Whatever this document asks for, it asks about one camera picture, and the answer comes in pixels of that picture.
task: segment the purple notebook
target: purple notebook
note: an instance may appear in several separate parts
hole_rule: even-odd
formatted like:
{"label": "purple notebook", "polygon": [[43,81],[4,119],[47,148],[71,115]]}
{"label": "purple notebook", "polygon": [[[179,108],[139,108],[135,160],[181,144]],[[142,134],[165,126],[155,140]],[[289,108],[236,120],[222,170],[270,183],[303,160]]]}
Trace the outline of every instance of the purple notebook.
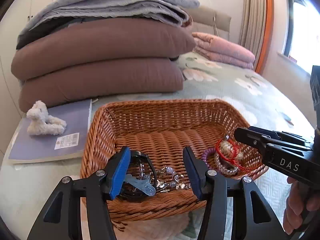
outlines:
{"label": "purple notebook", "polygon": [[28,135],[30,119],[23,118],[9,160],[36,163],[77,158],[83,155],[91,119],[91,99],[48,109],[50,115],[67,122],[61,135]]}

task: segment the screw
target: screw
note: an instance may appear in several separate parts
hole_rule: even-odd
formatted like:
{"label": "screw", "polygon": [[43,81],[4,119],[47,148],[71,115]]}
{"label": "screw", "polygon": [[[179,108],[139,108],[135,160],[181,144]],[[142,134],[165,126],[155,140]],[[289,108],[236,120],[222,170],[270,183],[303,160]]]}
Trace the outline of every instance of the screw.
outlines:
{"label": "screw", "polygon": [[208,174],[210,176],[216,176],[217,175],[217,172],[215,170],[208,170]]}
{"label": "screw", "polygon": [[64,177],[64,178],[62,178],[62,183],[68,183],[69,181],[70,181],[70,178],[69,177]]}
{"label": "screw", "polygon": [[244,177],[243,177],[243,181],[244,181],[245,183],[250,183],[250,182],[252,181],[252,179],[251,179],[250,177],[248,177],[248,176],[244,176]]}
{"label": "screw", "polygon": [[104,170],[98,170],[98,171],[96,171],[96,175],[98,176],[98,177],[101,177],[101,176],[103,176],[105,174],[105,171]]}

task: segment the white plush toy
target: white plush toy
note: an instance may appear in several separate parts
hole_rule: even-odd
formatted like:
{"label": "white plush toy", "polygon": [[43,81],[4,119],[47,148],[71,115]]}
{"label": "white plush toy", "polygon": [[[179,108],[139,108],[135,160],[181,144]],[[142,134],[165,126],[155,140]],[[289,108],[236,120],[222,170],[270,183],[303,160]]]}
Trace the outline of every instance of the white plush toy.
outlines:
{"label": "white plush toy", "polygon": [[49,115],[47,106],[42,101],[36,101],[33,107],[27,112],[27,117],[32,120],[27,129],[30,135],[58,135],[62,134],[67,126],[65,121]]}

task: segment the human hand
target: human hand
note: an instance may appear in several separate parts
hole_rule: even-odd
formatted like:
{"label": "human hand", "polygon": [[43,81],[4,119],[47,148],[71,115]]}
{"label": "human hand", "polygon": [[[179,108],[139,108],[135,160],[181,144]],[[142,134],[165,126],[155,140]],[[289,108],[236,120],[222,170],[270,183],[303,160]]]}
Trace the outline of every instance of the human hand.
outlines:
{"label": "human hand", "polygon": [[[292,233],[294,229],[297,229],[302,224],[301,213],[304,208],[303,200],[300,196],[299,182],[290,177],[287,178],[287,182],[291,185],[290,194],[286,201],[286,209],[284,210],[283,228],[288,235]],[[307,202],[307,210],[315,211],[320,208],[320,192],[311,196]]]}

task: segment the wicker basket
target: wicker basket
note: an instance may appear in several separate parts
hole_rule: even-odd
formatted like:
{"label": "wicker basket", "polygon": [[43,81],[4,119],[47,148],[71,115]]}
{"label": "wicker basket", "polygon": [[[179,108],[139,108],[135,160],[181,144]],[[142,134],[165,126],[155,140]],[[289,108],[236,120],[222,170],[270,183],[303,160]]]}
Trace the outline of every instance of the wicker basket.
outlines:
{"label": "wicker basket", "polygon": [[[122,146],[149,155],[156,169],[171,166],[188,180],[182,149],[191,146],[199,157],[213,147],[226,132],[249,124],[230,104],[215,100],[132,101],[106,104],[93,118],[82,159],[81,177],[103,169],[108,159]],[[255,168],[253,179],[268,170],[256,149],[241,145],[246,168]],[[214,167],[213,158],[209,163]],[[239,172],[234,178],[240,178]],[[205,206],[192,190],[157,193],[141,203],[116,198],[108,202],[111,219],[137,221],[156,219],[192,211]]]}

